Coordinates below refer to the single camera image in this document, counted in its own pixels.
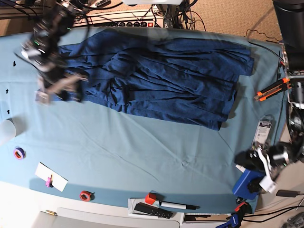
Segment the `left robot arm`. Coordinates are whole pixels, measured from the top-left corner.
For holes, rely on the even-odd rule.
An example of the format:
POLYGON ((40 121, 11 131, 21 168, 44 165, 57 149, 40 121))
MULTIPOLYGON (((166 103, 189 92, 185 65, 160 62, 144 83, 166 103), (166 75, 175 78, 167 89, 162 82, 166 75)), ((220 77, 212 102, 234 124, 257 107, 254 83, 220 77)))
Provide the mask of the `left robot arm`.
POLYGON ((287 92, 286 124, 289 143, 254 142, 251 149, 239 153, 235 163, 265 174, 263 182, 274 182, 284 166, 304 160, 304 2, 302 0, 273 1, 283 43, 281 63, 285 77, 259 91, 256 101, 267 100, 287 92))

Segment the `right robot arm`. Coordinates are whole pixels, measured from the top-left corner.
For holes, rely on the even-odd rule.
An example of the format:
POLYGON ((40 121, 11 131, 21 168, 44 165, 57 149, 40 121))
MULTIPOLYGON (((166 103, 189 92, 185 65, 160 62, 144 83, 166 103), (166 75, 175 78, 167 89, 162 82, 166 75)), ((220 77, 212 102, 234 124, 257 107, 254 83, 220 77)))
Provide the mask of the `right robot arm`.
POLYGON ((73 95, 72 99, 82 102, 82 82, 87 81, 87 76, 69 73, 66 67, 68 60, 80 56, 86 41, 71 56, 60 54, 58 43, 72 29, 77 17, 88 18, 87 12, 88 5, 80 0, 58 0, 34 26, 30 39, 22 44, 19 59, 32 65, 38 72, 38 102, 48 104, 53 96, 66 101, 70 94, 73 95))

